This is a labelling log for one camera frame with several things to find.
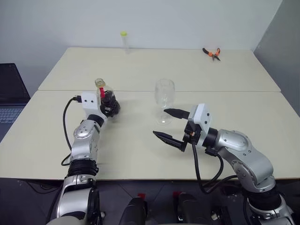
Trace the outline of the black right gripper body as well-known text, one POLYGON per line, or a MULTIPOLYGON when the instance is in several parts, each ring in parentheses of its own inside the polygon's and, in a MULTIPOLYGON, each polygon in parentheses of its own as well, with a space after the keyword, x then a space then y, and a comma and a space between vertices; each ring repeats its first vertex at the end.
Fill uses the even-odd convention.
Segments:
POLYGON ((195 144, 198 144, 198 141, 200 139, 201 135, 201 127, 198 124, 194 124, 191 122, 187 122, 185 129, 184 129, 184 136, 183 136, 183 142, 191 144, 192 142, 195 142, 195 144))

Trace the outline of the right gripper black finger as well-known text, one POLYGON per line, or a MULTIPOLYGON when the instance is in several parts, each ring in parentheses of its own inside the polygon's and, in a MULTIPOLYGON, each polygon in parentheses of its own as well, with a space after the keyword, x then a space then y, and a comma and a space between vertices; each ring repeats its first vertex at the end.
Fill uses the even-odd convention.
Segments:
POLYGON ((159 138, 161 141, 163 141, 164 143, 173 146, 177 149, 179 149, 180 151, 184 152, 187 146, 186 142, 183 141, 179 141, 177 139, 174 139, 171 135, 163 133, 163 132, 158 132, 158 131, 153 131, 153 134, 159 138))
POLYGON ((168 108, 164 109, 164 112, 171 115, 172 117, 178 118, 178 119, 188 119, 190 112, 181 110, 181 109, 174 109, 174 108, 168 108))

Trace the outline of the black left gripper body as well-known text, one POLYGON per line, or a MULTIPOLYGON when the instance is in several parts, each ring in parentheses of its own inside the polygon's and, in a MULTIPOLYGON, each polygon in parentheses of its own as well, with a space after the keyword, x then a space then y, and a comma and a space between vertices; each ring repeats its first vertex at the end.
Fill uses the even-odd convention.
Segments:
POLYGON ((100 110, 108 118, 114 116, 114 110, 113 110, 113 106, 112 105, 104 105, 104 104, 102 104, 100 106, 100 110))

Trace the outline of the small bottle with red label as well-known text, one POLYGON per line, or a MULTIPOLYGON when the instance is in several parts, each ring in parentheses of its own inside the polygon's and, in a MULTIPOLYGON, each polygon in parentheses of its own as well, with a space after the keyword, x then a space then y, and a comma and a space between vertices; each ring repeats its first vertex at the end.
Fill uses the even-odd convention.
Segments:
POLYGON ((107 86, 102 78, 97 78, 95 80, 95 85, 100 105, 113 105, 113 102, 117 100, 113 89, 107 86))

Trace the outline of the clear wine glass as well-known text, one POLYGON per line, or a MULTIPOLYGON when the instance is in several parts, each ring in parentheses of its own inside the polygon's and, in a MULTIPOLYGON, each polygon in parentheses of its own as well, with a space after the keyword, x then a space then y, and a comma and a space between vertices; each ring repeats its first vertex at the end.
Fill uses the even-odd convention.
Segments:
POLYGON ((175 96, 175 85, 170 79, 160 79, 155 85, 155 101, 158 106, 157 121, 161 125, 167 125, 172 118, 164 110, 172 107, 175 96))

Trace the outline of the clear tube with green cap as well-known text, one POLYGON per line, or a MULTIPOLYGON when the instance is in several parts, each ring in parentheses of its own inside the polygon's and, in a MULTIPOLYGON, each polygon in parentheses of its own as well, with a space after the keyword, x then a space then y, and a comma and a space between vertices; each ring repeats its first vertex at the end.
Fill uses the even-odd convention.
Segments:
POLYGON ((130 47, 128 42, 128 33, 126 31, 121 31, 120 36, 122 39, 122 47, 126 54, 130 53, 130 47))

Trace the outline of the orange and black pliers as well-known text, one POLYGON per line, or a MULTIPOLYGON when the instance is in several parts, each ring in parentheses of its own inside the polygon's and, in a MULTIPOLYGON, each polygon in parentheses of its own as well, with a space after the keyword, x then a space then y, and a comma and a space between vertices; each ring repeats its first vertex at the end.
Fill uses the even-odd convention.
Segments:
POLYGON ((210 51, 208 51, 208 50, 205 49, 205 48, 203 48, 202 51, 203 51, 206 55, 208 55, 209 57, 211 57, 213 61, 214 61, 214 60, 220 61, 220 58, 219 58, 220 48, 218 48, 218 49, 216 50, 216 52, 210 52, 210 51))

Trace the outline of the dark rounded shape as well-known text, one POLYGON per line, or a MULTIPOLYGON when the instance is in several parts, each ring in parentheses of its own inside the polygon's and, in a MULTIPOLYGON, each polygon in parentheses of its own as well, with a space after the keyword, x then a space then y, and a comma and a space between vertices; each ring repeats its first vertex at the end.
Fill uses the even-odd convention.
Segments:
POLYGON ((173 192, 173 207, 177 223, 206 224, 198 200, 185 192, 173 192))
POLYGON ((132 198, 123 211, 119 225, 145 225, 148 216, 146 194, 139 193, 132 198))

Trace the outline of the dark laptop computer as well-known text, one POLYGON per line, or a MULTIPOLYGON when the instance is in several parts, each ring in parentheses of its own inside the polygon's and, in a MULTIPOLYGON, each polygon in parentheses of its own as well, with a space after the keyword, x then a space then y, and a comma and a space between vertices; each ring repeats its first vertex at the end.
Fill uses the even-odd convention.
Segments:
POLYGON ((0 63, 0 142, 29 101, 16 64, 0 63))

